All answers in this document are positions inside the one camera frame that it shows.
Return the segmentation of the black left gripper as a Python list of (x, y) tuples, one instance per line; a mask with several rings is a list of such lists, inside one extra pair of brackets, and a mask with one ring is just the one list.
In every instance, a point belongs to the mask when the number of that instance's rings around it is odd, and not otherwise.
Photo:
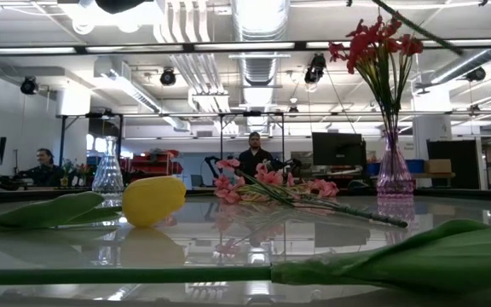
[(96, 5), (109, 14), (119, 14), (133, 9), (147, 0), (95, 0)]

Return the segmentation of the clear glass vase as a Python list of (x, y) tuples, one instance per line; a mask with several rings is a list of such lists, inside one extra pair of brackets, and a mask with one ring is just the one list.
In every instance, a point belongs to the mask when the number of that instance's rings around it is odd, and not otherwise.
[(105, 138), (106, 150), (95, 170), (92, 191), (100, 194), (105, 200), (121, 200), (124, 192), (124, 181), (116, 152), (116, 136)]

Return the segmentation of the yellow tulip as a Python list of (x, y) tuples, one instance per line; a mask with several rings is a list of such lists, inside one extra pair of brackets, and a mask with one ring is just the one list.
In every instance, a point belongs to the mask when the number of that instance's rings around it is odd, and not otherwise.
[(186, 187), (175, 177), (136, 180), (124, 191), (121, 206), (101, 207), (95, 192), (68, 194), (0, 214), (0, 229), (47, 229), (101, 223), (123, 215), (137, 228), (149, 228), (185, 204)]

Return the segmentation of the purple glass vase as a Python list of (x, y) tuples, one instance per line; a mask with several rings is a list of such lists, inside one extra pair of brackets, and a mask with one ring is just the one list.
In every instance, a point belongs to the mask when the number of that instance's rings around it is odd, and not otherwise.
[(414, 188), (415, 180), (398, 146), (398, 132), (389, 129), (385, 134), (384, 156), (378, 172), (378, 197), (409, 198), (413, 196)]

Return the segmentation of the red shelf cart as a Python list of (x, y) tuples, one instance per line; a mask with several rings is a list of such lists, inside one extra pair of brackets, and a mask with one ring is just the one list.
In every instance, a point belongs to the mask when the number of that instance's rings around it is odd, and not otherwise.
[(176, 150), (155, 150), (134, 155), (130, 162), (130, 181), (181, 175), (183, 168), (176, 160), (178, 154)]

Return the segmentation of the person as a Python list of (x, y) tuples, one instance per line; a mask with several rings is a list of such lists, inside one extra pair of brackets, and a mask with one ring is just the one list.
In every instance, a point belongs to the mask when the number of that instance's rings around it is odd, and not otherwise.
[(38, 166), (26, 171), (19, 171), (15, 178), (31, 179), (37, 187), (59, 187), (64, 171), (54, 164), (54, 155), (47, 148), (40, 148), (36, 152)]
[(257, 173), (257, 165), (265, 160), (270, 161), (273, 156), (261, 146), (261, 137), (257, 132), (252, 132), (248, 138), (249, 148), (239, 155), (240, 170), (248, 176), (254, 177)]

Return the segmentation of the black overhead light bar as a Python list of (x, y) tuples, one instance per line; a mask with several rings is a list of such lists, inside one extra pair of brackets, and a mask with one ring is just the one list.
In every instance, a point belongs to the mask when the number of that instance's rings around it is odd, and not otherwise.
[(218, 42), (218, 43), (147, 43), (123, 45), (53, 45), (0, 46), (0, 56), (57, 56), (57, 55), (123, 55), (123, 54), (192, 54), (322, 51), (328, 48), (323, 41), (279, 42)]

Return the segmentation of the cardboard box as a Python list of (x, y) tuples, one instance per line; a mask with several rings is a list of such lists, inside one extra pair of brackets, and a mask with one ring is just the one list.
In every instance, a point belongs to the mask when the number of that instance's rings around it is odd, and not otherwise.
[(452, 163), (450, 159), (428, 159), (425, 161), (427, 174), (451, 174)]

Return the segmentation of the black cabinet panel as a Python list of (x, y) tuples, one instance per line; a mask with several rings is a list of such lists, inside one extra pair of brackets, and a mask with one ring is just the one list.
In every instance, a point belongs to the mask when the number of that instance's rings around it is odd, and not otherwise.
[(451, 188), (479, 189), (477, 144), (473, 140), (427, 141), (428, 159), (450, 159), (452, 163), (449, 186)]

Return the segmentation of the silver ventilation duct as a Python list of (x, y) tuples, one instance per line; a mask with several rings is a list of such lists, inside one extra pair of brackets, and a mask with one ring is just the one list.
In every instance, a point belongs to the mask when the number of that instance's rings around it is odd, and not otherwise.
[[(230, 0), (234, 39), (284, 41), (290, 0)], [(274, 52), (242, 53), (239, 59), (243, 102), (249, 112), (265, 113), (272, 104), (279, 59)]]

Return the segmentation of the black aluminium table frame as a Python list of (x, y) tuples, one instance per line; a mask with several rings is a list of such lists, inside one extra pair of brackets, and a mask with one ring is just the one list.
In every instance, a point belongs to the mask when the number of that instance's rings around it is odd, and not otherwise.
[[(85, 189), (28, 189), (5, 191), (0, 190), (0, 204), (13, 201), (51, 200), (66, 194), (78, 194)], [(456, 188), (421, 188), (415, 196), (450, 198), (462, 200), (491, 200), (491, 190), (456, 189)]]

